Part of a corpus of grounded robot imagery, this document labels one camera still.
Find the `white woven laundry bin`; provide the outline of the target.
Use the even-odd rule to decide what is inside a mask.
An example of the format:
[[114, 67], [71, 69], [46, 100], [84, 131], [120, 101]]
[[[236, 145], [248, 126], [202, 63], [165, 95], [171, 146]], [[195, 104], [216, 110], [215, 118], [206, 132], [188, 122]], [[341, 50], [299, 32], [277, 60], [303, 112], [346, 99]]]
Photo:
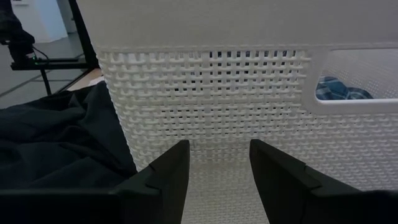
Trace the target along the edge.
[[[398, 189], [398, 0], [77, 0], [138, 170], [190, 142], [183, 224], [269, 224], [260, 139]], [[320, 77], [369, 100], [319, 100]]]

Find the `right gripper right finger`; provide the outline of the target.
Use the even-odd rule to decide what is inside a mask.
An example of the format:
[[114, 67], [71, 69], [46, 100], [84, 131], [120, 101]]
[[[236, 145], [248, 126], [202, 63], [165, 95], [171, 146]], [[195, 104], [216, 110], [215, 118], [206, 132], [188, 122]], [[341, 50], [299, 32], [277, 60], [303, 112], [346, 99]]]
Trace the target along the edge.
[[258, 139], [250, 141], [250, 162], [270, 224], [334, 224], [322, 197], [360, 192]]

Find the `black metal stand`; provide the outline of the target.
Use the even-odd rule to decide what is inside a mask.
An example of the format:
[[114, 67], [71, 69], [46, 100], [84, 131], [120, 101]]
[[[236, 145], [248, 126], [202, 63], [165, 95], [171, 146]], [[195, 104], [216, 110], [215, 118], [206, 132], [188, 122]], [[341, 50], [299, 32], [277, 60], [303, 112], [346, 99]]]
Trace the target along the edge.
[[88, 70], [89, 63], [84, 58], [29, 58], [24, 63], [11, 63], [12, 70], [39, 70], [43, 78], [45, 90], [48, 95], [52, 94], [50, 83], [47, 77], [47, 70], [69, 70], [69, 69], [82, 69]]

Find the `blue plaid shirt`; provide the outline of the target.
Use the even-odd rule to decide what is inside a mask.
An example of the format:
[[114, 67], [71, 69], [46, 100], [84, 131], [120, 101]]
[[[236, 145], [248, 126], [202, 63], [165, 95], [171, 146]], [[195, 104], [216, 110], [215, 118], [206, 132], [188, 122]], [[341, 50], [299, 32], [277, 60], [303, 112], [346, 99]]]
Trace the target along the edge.
[[369, 100], [372, 95], [361, 88], [346, 86], [338, 78], [320, 77], [315, 95], [319, 100]]

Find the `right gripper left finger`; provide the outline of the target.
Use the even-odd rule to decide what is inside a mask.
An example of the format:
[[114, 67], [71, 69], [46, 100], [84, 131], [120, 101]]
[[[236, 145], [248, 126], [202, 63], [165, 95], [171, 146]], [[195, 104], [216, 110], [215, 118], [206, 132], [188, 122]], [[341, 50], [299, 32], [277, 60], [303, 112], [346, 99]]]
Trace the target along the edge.
[[181, 224], [190, 173], [190, 143], [181, 140], [114, 193], [122, 224]]

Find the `black garment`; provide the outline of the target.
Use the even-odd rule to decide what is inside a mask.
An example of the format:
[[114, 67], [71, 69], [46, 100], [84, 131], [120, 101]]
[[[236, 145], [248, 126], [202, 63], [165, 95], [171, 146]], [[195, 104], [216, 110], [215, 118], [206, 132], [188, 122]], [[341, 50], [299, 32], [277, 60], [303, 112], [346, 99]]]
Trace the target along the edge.
[[136, 173], [105, 82], [0, 109], [0, 190], [107, 188]]

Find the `black device with green light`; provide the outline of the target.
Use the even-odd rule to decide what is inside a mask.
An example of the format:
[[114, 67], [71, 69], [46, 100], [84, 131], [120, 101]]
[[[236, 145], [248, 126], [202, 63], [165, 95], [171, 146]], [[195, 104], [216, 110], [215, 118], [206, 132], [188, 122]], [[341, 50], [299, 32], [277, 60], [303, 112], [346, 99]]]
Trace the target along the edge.
[[34, 53], [35, 39], [14, 14], [11, 0], [0, 0], [0, 44], [6, 45], [15, 63], [26, 63]]

